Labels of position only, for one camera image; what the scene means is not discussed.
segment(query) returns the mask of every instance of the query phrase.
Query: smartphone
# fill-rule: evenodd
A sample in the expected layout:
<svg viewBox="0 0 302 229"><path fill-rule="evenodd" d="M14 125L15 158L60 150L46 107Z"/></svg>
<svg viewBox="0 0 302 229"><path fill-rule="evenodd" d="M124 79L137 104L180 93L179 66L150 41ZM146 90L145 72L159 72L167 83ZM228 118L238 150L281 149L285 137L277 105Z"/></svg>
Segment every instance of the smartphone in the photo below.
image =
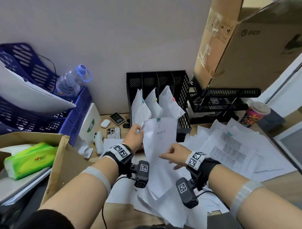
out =
<svg viewBox="0 0 302 229"><path fill-rule="evenodd" d="M113 113L112 115L109 116L109 118L117 125L121 125L122 123L125 122L125 119L117 112Z"/></svg>
<svg viewBox="0 0 302 229"><path fill-rule="evenodd" d="M108 128L107 129L107 138L120 139L120 128L119 127Z"/></svg>

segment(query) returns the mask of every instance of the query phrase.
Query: green tissue package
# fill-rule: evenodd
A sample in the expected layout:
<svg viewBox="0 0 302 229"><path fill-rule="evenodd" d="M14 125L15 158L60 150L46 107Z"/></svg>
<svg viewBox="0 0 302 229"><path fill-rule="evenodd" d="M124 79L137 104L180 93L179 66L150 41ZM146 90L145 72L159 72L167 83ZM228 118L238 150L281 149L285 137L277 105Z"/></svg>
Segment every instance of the green tissue package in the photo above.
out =
<svg viewBox="0 0 302 229"><path fill-rule="evenodd" d="M52 166L57 150L58 147L41 142L14 156L5 158L4 167L9 177L19 180Z"/></svg>

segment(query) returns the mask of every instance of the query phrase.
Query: water bottle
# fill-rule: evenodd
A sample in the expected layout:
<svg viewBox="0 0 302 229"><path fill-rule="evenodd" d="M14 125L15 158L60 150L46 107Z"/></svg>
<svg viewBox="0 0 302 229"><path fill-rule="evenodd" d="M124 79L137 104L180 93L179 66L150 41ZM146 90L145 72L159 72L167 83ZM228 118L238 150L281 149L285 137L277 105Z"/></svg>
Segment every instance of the water bottle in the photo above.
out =
<svg viewBox="0 0 302 229"><path fill-rule="evenodd" d="M56 82L55 93L58 95L76 96L79 94L85 82L89 82L92 75L82 64L61 76Z"/></svg>

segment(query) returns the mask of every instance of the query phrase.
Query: person's left hand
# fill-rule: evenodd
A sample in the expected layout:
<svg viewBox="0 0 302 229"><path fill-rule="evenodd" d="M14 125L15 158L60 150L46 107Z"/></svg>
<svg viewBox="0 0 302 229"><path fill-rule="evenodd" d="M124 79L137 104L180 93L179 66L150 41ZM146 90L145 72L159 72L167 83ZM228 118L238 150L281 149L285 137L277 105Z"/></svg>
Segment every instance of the person's left hand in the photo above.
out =
<svg viewBox="0 0 302 229"><path fill-rule="evenodd" d="M135 153L143 142L144 132L140 130L137 133L137 130L140 130L140 125L133 124L123 141L123 144L127 145L132 153Z"/></svg>

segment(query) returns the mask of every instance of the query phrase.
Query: green label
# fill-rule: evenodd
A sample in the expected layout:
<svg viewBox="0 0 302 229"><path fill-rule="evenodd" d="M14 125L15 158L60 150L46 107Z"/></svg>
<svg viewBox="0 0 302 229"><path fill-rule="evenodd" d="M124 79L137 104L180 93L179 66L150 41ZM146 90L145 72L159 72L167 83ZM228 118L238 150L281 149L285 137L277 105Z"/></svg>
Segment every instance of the green label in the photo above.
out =
<svg viewBox="0 0 302 229"><path fill-rule="evenodd" d="M87 130L87 133L89 133L92 130L93 126L94 126L94 119L92 120L92 122Z"/></svg>

